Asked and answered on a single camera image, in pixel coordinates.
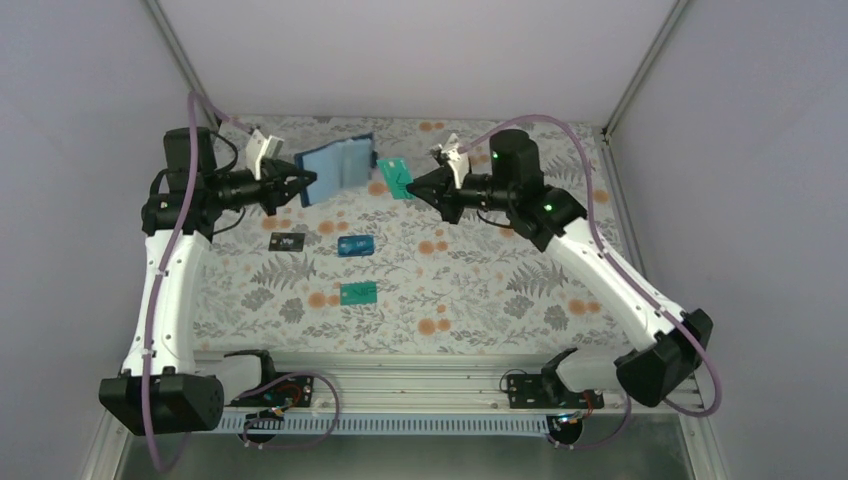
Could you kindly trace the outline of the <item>green credit card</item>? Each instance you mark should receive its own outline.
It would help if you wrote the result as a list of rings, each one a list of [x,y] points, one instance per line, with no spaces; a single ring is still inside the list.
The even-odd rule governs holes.
[[[379,159],[377,166],[393,199],[411,200],[414,198],[407,190],[407,186],[412,183],[413,178],[403,158]]]
[[[378,302],[378,285],[373,281],[342,284],[339,288],[342,306],[370,305]]]

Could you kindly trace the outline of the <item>blue card holder wallet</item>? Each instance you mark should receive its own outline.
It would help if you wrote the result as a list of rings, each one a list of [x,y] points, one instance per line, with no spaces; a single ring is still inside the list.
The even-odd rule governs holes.
[[[316,174],[316,180],[300,195],[301,205],[306,208],[330,200],[345,189],[366,186],[377,158],[372,132],[294,154],[297,167]]]

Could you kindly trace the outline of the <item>black credit card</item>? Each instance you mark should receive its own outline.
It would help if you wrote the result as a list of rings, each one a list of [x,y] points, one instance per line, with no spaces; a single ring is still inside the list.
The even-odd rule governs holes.
[[[302,252],[305,246],[304,232],[273,232],[268,250],[272,252]]]

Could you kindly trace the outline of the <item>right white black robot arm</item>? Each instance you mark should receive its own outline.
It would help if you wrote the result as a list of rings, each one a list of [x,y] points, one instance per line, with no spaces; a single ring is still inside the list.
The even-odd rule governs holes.
[[[451,224],[467,208],[500,211],[513,231],[575,274],[611,313],[631,345],[623,354],[571,348],[542,370],[541,391],[565,407],[586,390],[621,390],[655,407],[702,364],[713,330],[701,309],[686,312],[660,294],[603,238],[587,209],[545,182],[537,143],[522,130],[489,140],[491,170],[474,173],[456,135],[435,146],[438,168],[407,185]]]

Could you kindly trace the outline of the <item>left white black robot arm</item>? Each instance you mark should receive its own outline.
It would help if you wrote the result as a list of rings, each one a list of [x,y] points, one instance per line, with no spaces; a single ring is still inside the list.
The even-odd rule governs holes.
[[[141,210],[146,277],[133,340],[119,372],[101,381],[102,406],[136,436],[211,431],[242,394],[263,405],[278,391],[265,350],[228,353],[200,370],[193,327],[202,266],[227,211],[258,206],[273,214],[317,178],[280,159],[281,138],[254,130],[246,166],[216,162],[216,133],[201,127],[168,131],[166,166],[151,182]]]

